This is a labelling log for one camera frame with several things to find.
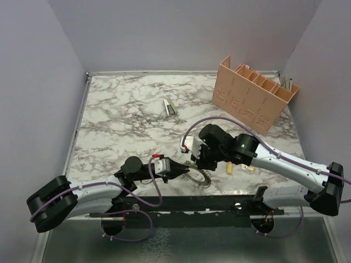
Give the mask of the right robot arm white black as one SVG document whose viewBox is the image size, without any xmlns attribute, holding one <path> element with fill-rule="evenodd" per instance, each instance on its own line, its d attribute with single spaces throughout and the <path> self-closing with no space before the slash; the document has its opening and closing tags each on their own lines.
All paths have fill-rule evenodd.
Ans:
<svg viewBox="0 0 351 263">
<path fill-rule="evenodd" d="M 232 137 L 218 125 L 208 124 L 199 133 L 200 169 L 216 170 L 219 162 L 247 165 L 272 171 L 297 183 L 286 188 L 260 187 L 252 208 L 257 214 L 284 206 L 311 207 L 320 214 L 336 216 L 343 192 L 343 166 L 308 162 L 270 149 L 252 135 Z"/>
</svg>

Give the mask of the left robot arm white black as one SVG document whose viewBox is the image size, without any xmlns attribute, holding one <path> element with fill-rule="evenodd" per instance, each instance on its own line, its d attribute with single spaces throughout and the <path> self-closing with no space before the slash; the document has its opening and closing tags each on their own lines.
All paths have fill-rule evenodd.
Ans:
<svg viewBox="0 0 351 263">
<path fill-rule="evenodd" d="M 70 181 L 65 175 L 57 176 L 26 201 L 31 213 L 30 222 L 37 232 L 47 232 L 64 220 L 84 214 L 117 215 L 121 198 L 136 197 L 136 181 L 161 178 L 173 180 L 190 168 L 164 155 L 154 155 L 147 164 L 137 156 L 128 157 L 120 170 L 104 180 Z"/>
</svg>

